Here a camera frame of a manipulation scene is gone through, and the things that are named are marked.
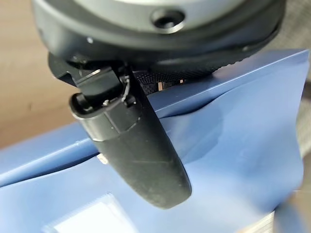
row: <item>wooden surface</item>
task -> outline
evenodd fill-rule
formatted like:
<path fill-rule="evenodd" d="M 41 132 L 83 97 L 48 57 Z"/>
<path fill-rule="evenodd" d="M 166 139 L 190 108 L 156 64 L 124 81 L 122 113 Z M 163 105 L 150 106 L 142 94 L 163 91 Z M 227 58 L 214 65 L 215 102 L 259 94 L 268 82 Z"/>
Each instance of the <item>wooden surface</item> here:
<path fill-rule="evenodd" d="M 29 0 L 0 1 L 0 148 L 73 122 L 76 90 L 52 77 Z"/>

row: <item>white label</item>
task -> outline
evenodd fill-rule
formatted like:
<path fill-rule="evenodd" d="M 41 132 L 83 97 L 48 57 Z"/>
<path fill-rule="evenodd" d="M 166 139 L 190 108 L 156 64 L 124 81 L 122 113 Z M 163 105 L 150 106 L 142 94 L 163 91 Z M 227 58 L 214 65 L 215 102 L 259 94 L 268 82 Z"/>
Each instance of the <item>white label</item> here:
<path fill-rule="evenodd" d="M 107 199 L 54 225 L 54 229 L 58 233 L 138 233 L 111 195 Z"/>

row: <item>circular screw hole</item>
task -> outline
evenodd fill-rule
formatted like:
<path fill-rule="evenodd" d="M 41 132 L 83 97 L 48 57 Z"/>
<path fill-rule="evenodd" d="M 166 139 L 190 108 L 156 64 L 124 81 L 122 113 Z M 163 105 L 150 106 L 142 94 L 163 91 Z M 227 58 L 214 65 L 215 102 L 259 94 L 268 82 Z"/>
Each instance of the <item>circular screw hole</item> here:
<path fill-rule="evenodd" d="M 175 33 L 183 28 L 185 14 L 177 10 L 157 10 L 151 21 L 161 33 Z"/>

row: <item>metal pin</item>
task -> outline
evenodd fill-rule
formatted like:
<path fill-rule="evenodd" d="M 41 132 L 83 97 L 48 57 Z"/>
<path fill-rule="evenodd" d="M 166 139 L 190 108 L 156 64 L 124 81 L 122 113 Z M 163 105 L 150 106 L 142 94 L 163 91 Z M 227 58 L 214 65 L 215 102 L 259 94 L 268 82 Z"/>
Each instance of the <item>metal pin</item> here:
<path fill-rule="evenodd" d="M 103 106 L 108 106 L 108 104 L 109 104 L 109 100 L 105 100 L 105 101 L 103 102 Z"/>
<path fill-rule="evenodd" d="M 99 161 L 101 161 L 105 165 L 109 163 L 107 158 L 103 154 L 98 154 L 96 157 L 99 159 Z"/>

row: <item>blue plastic surface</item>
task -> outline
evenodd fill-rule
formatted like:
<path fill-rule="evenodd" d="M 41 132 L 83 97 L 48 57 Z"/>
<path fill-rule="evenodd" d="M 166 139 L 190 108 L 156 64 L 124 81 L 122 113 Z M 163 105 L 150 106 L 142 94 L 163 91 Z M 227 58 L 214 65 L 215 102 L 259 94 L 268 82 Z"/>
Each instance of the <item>blue plastic surface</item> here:
<path fill-rule="evenodd" d="M 107 193 L 140 233 L 233 233 L 259 220 L 303 176 L 295 120 L 308 67 L 307 51 L 266 52 L 150 96 L 193 188 L 170 210 L 145 202 L 96 157 L 39 176 L 96 152 L 77 124 L 3 150 L 2 186 L 39 177 L 0 188 L 0 232 L 40 232 Z"/>

